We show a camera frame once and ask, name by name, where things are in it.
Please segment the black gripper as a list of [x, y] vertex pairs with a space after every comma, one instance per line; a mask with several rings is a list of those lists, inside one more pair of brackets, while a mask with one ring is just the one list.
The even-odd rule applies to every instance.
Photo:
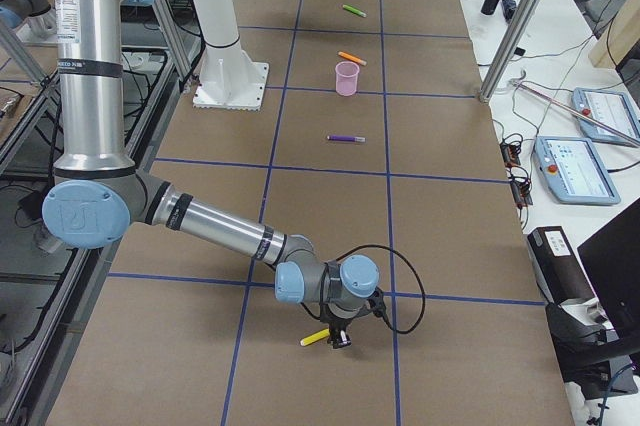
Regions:
[[344, 310], [335, 304], [320, 304], [320, 321], [328, 326], [328, 342], [333, 349], [344, 348], [351, 345], [347, 328], [355, 316], [355, 311]]

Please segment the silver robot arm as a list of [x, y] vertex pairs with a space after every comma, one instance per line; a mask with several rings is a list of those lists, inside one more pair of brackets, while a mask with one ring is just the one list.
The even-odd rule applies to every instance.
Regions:
[[13, 30], [27, 23], [40, 39], [56, 33], [56, 13], [49, 0], [1, 0], [1, 21]]
[[196, 200], [140, 170], [124, 141], [121, 14], [125, 0], [55, 0], [64, 152], [42, 216], [49, 232], [85, 249], [120, 239], [135, 223], [163, 225], [269, 265], [281, 302], [318, 305], [334, 348], [348, 325], [385, 316], [376, 264], [359, 250], [318, 259], [310, 241]]

